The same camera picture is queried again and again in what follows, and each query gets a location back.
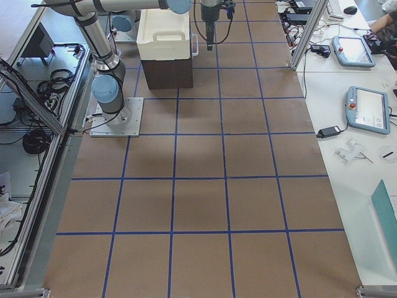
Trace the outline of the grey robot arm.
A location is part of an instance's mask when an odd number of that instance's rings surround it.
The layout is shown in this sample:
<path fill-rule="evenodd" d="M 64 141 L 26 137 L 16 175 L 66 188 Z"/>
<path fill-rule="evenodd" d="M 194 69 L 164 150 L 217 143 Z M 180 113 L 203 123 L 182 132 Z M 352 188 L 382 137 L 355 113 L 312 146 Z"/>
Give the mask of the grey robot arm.
<path fill-rule="evenodd" d="M 113 12 L 111 16 L 112 27 L 128 35 L 137 33 L 137 22 L 140 20 L 140 10 Z"/>
<path fill-rule="evenodd" d="M 33 4 L 32 7 L 48 7 L 64 16 L 74 18 L 83 37 L 92 51 L 95 67 L 99 76 L 92 82 L 94 86 L 104 87 L 106 91 L 113 84 L 118 91 L 108 103 L 95 96 L 102 109 L 103 119 L 107 123 L 126 123 L 130 120 L 130 111 L 125 107 L 122 94 L 122 84 L 125 77 L 125 65 L 111 48 L 102 27 L 98 21 L 98 13 L 130 12 L 142 9 L 163 9 L 175 14 L 184 14 L 190 10 L 191 1 L 44 1 L 42 4 Z"/>

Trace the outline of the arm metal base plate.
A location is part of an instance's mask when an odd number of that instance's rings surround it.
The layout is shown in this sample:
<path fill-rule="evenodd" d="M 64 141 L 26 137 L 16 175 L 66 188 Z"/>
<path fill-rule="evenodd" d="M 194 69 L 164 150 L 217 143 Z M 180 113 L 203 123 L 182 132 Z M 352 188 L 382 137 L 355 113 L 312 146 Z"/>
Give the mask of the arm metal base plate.
<path fill-rule="evenodd" d="M 102 115 L 99 104 L 96 105 L 95 114 L 89 135 L 91 137 L 138 137 L 140 135 L 141 117 L 144 99 L 142 97 L 128 97 L 121 112 L 111 120 L 112 115 Z"/>
<path fill-rule="evenodd" d="M 131 29 L 128 32 L 116 31 L 115 41 L 117 43 L 136 43 L 137 31 Z"/>

